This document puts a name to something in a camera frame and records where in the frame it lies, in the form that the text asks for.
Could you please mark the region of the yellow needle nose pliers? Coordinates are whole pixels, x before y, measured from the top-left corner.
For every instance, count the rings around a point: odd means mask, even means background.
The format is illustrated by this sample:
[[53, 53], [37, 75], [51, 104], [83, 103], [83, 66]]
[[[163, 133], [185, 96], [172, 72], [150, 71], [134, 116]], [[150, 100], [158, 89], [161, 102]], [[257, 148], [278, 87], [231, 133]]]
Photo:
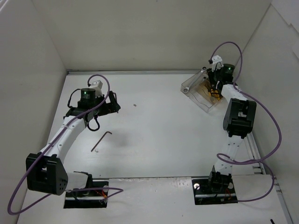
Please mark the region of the yellow needle nose pliers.
[[208, 93], [210, 97], [213, 97], [218, 101], [222, 99], [222, 95], [217, 89], [210, 88], [208, 89]]

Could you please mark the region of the large silver ratchet wrench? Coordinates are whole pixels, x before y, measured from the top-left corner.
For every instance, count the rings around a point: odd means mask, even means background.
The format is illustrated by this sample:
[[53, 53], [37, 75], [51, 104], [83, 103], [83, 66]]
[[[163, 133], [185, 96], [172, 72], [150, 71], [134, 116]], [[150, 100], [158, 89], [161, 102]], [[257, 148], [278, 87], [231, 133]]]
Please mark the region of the large silver ratchet wrench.
[[202, 67], [201, 71], [195, 74], [194, 79], [183, 89], [183, 93], [188, 93], [191, 86], [198, 80], [199, 76], [206, 71], [206, 67]]

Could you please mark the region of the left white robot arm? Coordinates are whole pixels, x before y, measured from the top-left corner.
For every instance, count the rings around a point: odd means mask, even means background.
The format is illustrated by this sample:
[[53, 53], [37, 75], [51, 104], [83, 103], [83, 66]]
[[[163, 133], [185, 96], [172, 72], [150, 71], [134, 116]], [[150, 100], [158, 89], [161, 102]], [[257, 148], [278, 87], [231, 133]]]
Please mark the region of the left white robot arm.
[[77, 191], [90, 195], [93, 191], [93, 177], [83, 171], [67, 172], [64, 160], [76, 138], [89, 128], [91, 120], [116, 113], [120, 110], [116, 93], [98, 95], [93, 88], [80, 90], [81, 98], [76, 107], [69, 107], [62, 126], [52, 140], [40, 152], [29, 154], [26, 158], [27, 187], [29, 190], [52, 195], [65, 191]]

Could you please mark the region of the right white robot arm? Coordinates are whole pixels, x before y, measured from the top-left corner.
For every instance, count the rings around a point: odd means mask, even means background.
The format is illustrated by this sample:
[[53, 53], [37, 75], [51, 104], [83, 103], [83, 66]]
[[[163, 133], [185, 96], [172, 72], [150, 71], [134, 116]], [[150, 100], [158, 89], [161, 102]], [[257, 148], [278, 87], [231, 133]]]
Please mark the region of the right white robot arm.
[[208, 70], [208, 79], [211, 88], [210, 94], [216, 98], [223, 97], [228, 107], [223, 120], [223, 129], [228, 134], [228, 142], [222, 153], [228, 156], [228, 161], [217, 160], [207, 180], [207, 188], [211, 192], [218, 192], [223, 185], [229, 185], [232, 177], [232, 162], [237, 150], [247, 134], [253, 129], [256, 102], [244, 97], [233, 84], [235, 66], [222, 64], [220, 61], [211, 62]]

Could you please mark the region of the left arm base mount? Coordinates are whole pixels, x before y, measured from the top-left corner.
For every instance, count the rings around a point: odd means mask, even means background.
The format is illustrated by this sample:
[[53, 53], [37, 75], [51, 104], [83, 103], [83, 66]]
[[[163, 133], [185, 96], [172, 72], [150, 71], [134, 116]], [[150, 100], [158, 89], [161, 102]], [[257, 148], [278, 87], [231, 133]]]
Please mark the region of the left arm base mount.
[[71, 191], [65, 193], [64, 209], [91, 209], [107, 207], [107, 189], [109, 181], [105, 179], [93, 179], [92, 174], [87, 172], [74, 172], [87, 177], [85, 188], [97, 188], [96, 190]]

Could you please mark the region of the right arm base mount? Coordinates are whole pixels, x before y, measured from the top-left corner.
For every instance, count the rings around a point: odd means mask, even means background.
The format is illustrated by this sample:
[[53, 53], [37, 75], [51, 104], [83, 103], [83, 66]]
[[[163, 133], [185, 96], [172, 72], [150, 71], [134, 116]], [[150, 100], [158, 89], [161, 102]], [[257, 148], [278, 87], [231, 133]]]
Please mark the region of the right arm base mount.
[[224, 175], [214, 168], [209, 176], [192, 178], [195, 205], [238, 203], [232, 175]]

